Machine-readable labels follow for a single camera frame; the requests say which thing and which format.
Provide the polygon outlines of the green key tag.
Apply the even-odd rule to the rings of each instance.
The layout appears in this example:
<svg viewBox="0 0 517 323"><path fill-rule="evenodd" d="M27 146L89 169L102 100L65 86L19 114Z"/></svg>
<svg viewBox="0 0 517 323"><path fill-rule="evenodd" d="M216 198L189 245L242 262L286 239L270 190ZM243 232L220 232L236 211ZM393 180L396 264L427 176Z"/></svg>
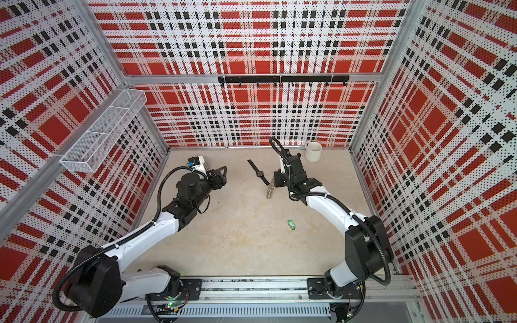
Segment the green key tag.
<svg viewBox="0 0 517 323"><path fill-rule="evenodd" d="M296 229L296 224L291 219L288 220L288 226L291 230Z"/></svg>

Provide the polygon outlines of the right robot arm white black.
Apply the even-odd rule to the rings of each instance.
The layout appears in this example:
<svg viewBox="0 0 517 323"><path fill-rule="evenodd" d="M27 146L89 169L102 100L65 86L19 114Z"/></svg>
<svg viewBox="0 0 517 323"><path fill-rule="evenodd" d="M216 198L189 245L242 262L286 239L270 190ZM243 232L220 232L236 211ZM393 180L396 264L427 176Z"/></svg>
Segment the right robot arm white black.
<svg viewBox="0 0 517 323"><path fill-rule="evenodd" d="M285 187L290 200L319 212L345 239L344 260L324 274L324 290L332 298L371 279L387 286L391 282L389 265L393 249L384 224L377 216L358 213L304 171L300 156L280 157L280 168L274 172L276 187Z"/></svg>

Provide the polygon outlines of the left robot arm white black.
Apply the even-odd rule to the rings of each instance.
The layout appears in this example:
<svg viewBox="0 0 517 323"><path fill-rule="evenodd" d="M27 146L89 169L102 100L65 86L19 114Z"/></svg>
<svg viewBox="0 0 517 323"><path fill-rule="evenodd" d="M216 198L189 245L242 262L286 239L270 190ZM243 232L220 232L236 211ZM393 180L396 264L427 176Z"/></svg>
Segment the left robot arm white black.
<svg viewBox="0 0 517 323"><path fill-rule="evenodd" d="M126 274L127 267L159 242L183 230L197 215L201 206L210 204L211 193L227 183L227 168L206 170L204 166L177 167L186 174L177 182L176 197L162 206L158 194L157 211L143 227L96 248L83 248L70 270L57 280L52 293L56 309L63 312L86 312L93 318L107 314L117 304L145 296L167 293L173 299L190 297L180 273L166 265L149 271Z"/></svg>

